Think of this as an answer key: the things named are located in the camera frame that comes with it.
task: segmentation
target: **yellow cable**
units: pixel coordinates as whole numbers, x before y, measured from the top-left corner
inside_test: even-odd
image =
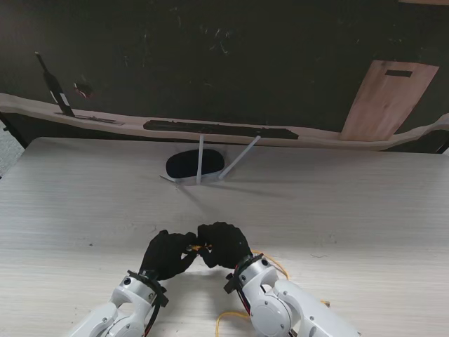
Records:
[[[226,312],[223,312],[217,318],[217,324],[215,325],[215,337],[219,337],[218,336],[218,326],[220,325],[220,320],[224,316],[238,316],[238,317],[242,317],[242,318],[249,318],[249,316],[248,316],[248,314],[246,312],[238,312],[238,311],[226,311]]]
[[[263,252],[261,252],[261,251],[256,251],[255,249],[251,249],[251,251],[252,251],[253,253],[255,253],[255,254],[264,254]],[[264,254],[264,256],[265,256],[267,259],[269,259],[271,262],[273,262],[275,265],[277,265],[278,268],[279,268],[279,269],[281,270],[281,272],[286,276],[287,279],[290,279],[290,275],[288,274],[287,270],[285,270],[285,269],[282,267],[282,265],[281,265],[278,261],[274,260],[271,256],[269,256],[269,255],[267,255],[267,254]]]
[[[255,249],[251,249],[251,251],[254,254],[263,254],[263,252],[261,251],[256,251]],[[269,259],[271,262],[273,262],[280,270],[281,272],[286,276],[287,279],[290,279],[290,275],[288,274],[287,270],[285,270],[282,265],[274,260],[271,256],[265,255],[265,258]],[[223,312],[220,316],[218,316],[217,318],[217,324],[215,325],[215,337],[219,337],[218,336],[218,327],[220,325],[220,320],[224,317],[224,316],[238,316],[238,317],[242,317],[242,318],[249,318],[248,314],[246,312],[238,312],[238,311],[226,311]]]

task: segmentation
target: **rectangular slot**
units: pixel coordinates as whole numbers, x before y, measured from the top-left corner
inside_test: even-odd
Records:
[[[388,69],[385,73],[387,76],[399,76],[399,77],[410,77],[413,72],[409,72],[408,70],[391,70]]]

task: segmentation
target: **black oval hole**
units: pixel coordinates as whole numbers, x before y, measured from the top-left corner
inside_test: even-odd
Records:
[[[166,170],[169,177],[174,179],[195,177],[198,171],[199,150],[177,153],[168,158]],[[225,159],[218,151],[211,149],[203,150],[203,163],[201,175],[219,172],[225,167]]]

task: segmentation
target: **wooden board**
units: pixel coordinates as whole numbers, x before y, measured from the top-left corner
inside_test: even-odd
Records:
[[[225,181],[175,186],[169,156],[197,144],[38,139],[0,180],[0,336],[64,336],[137,270],[159,230],[239,226],[253,249],[363,337],[449,331],[449,159],[256,146]],[[205,145],[235,158],[244,146]],[[150,337],[213,337],[228,270],[201,259],[164,282]],[[220,336],[255,337],[227,317]]]
[[[438,67],[374,60],[340,135],[342,140],[388,140],[420,100]]]

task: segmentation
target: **wooden strip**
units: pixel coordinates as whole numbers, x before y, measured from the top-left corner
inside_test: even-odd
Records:
[[[374,60],[358,90],[341,140],[388,140],[412,112],[438,67]]]

